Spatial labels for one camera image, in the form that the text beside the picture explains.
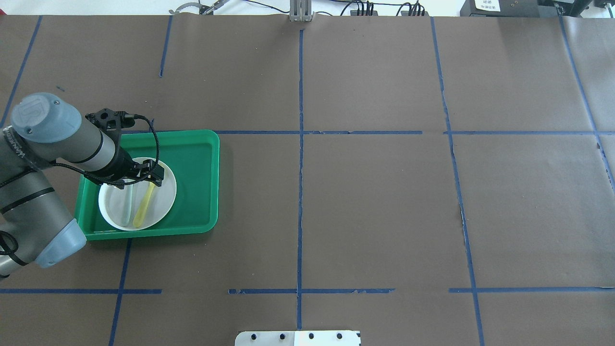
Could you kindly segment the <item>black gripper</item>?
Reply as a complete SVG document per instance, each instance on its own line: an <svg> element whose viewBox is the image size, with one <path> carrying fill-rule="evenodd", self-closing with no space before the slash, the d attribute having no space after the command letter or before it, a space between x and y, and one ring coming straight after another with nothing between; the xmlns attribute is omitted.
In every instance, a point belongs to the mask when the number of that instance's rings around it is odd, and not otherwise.
<svg viewBox="0 0 615 346"><path fill-rule="evenodd" d="M146 176L144 181L161 187L165 169L156 160L143 160L140 164L134 162L132 156L123 148L116 149L114 156L108 164L108 182L122 182L123 179L137 180Z"/></svg>

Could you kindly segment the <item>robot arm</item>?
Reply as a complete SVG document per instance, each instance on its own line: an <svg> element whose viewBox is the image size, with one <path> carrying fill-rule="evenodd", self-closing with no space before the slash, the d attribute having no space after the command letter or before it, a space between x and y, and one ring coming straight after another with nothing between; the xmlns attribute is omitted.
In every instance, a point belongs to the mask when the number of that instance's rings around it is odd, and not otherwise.
<svg viewBox="0 0 615 346"><path fill-rule="evenodd" d="M77 220L44 175L64 167L97 185L161 186L159 158L138 163L121 147L122 131L145 116L103 108L82 115L51 93L33 93L12 110L1 130L0 275L6 280L35 263L51 267L86 244Z"/></svg>

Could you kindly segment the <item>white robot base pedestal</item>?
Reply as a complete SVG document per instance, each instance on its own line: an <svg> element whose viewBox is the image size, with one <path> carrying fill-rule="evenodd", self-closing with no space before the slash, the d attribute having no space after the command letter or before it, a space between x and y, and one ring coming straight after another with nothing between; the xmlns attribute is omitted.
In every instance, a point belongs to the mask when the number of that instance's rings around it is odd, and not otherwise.
<svg viewBox="0 0 615 346"><path fill-rule="evenodd" d="M244 331L238 333L235 346L360 346L359 331Z"/></svg>

